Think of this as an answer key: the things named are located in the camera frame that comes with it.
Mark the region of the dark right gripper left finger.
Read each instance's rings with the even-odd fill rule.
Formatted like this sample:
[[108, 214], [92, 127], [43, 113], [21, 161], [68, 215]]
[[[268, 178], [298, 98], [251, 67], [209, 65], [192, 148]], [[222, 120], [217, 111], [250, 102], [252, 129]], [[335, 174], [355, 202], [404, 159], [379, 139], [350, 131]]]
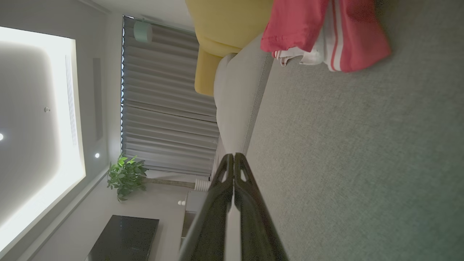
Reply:
[[227, 213], [232, 201], [234, 156], [225, 155], [182, 243], [179, 261], [223, 261]]

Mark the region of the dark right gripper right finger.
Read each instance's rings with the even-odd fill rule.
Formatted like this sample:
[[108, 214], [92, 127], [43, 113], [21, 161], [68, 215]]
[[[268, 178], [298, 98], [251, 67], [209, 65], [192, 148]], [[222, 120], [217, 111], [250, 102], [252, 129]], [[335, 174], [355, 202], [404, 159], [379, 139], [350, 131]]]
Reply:
[[288, 261], [246, 156], [234, 156], [235, 206], [240, 212], [242, 261]]

